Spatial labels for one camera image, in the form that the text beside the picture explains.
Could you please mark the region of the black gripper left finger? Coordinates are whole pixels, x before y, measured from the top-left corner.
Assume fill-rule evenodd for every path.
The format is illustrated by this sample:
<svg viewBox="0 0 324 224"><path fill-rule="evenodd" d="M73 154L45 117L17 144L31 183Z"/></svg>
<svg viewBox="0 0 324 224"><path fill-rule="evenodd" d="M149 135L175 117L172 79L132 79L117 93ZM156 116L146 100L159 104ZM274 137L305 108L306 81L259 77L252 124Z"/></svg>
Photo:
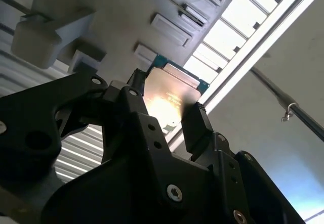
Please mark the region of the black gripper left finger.
<svg viewBox="0 0 324 224"><path fill-rule="evenodd" d="M157 170L159 162L175 158L141 94L130 86L117 89L103 80L95 83L96 79L77 73L1 98L5 202L48 203L65 185L54 171L62 140L88 124L102 126L102 164L129 158Z"/></svg>

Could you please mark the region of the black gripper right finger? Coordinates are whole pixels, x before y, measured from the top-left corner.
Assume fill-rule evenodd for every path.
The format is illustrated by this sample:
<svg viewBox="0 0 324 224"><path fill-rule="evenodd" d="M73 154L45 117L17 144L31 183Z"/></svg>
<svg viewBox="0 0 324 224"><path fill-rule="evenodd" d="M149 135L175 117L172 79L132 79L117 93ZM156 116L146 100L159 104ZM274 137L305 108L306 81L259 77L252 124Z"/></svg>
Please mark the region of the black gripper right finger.
<svg viewBox="0 0 324 224"><path fill-rule="evenodd" d="M304 223L258 161L246 151L233 153L213 130L202 104L185 106L182 129L190 160L210 171L223 223Z"/></svg>

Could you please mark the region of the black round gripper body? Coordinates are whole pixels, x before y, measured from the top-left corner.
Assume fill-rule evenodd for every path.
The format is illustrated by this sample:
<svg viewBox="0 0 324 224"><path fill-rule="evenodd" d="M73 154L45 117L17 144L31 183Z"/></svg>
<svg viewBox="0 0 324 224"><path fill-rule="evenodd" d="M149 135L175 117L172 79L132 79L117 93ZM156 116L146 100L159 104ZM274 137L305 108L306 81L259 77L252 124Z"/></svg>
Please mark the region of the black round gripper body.
<svg viewBox="0 0 324 224"><path fill-rule="evenodd" d="M204 167L172 158L157 170L109 161L65 184L45 207L46 223L226 223Z"/></svg>

